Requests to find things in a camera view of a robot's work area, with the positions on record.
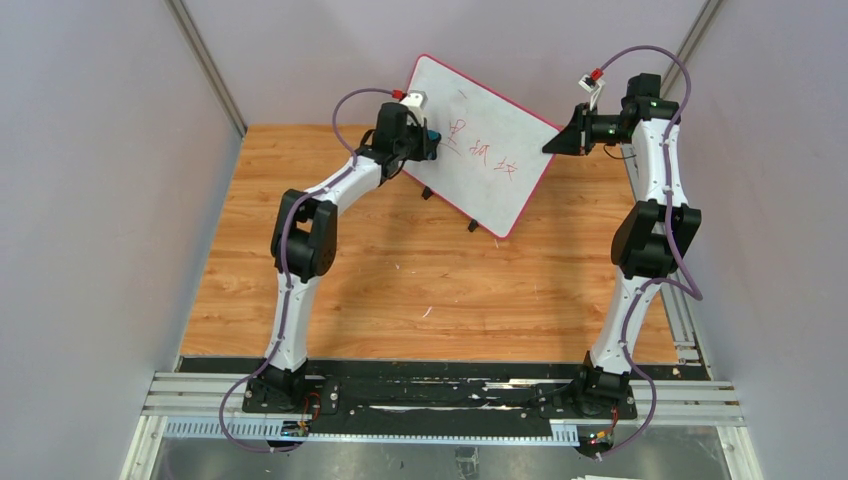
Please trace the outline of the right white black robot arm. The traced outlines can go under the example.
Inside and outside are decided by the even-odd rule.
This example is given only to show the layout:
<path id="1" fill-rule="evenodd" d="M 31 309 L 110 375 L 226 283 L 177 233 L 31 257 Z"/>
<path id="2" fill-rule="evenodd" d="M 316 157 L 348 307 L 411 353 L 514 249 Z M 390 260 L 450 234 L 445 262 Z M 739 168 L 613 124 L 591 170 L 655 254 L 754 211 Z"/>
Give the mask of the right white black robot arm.
<path id="1" fill-rule="evenodd" d="M 633 346 L 660 282 L 677 271 L 702 221 L 676 172 L 679 105 L 660 96 L 661 78 L 629 79 L 622 110 L 598 113 L 593 101 L 575 107 L 569 123 L 542 148 L 546 154 L 586 155 L 598 144 L 631 147 L 635 203 L 616 230 L 610 259 L 615 287 L 601 334 L 588 350 L 563 400 L 576 414 L 620 412 L 630 393 Z"/>

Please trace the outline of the blue black eraser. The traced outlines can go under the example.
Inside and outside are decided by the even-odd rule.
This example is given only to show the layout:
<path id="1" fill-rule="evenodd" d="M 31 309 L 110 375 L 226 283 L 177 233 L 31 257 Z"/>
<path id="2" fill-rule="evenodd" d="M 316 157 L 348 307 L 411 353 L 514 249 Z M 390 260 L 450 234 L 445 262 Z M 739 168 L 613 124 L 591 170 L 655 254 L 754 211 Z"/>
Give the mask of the blue black eraser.
<path id="1" fill-rule="evenodd" d="M 437 149 L 441 141 L 441 135 L 431 129 L 428 129 L 424 141 L 424 157 L 426 160 L 437 159 Z"/>

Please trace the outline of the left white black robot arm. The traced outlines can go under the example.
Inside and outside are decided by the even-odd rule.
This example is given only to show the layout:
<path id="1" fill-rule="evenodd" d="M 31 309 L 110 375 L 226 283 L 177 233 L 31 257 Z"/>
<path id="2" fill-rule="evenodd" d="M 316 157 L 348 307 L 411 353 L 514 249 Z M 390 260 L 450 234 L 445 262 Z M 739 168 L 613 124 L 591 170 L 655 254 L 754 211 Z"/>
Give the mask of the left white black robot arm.
<path id="1" fill-rule="evenodd" d="M 374 128 L 339 170 L 304 191 L 283 194 L 270 245 L 277 306 L 262 367 L 248 382 L 251 399 L 291 412 L 309 398 L 308 326 L 319 284 L 335 261 L 339 217 L 406 163 L 436 159 L 441 136 L 429 128 L 423 101 L 409 94 L 382 104 Z"/>

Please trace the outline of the pink framed whiteboard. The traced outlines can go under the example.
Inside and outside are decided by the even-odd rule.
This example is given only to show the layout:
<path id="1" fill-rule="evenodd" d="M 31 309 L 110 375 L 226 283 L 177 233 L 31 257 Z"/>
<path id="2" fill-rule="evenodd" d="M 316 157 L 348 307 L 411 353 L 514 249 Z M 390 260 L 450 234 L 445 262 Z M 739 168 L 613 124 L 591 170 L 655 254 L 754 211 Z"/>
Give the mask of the pink framed whiteboard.
<path id="1" fill-rule="evenodd" d="M 436 160 L 406 173 L 495 237 L 509 236 L 554 158 L 542 148 L 558 126 L 427 54 L 407 89 L 425 94 L 428 126 L 442 139 Z"/>

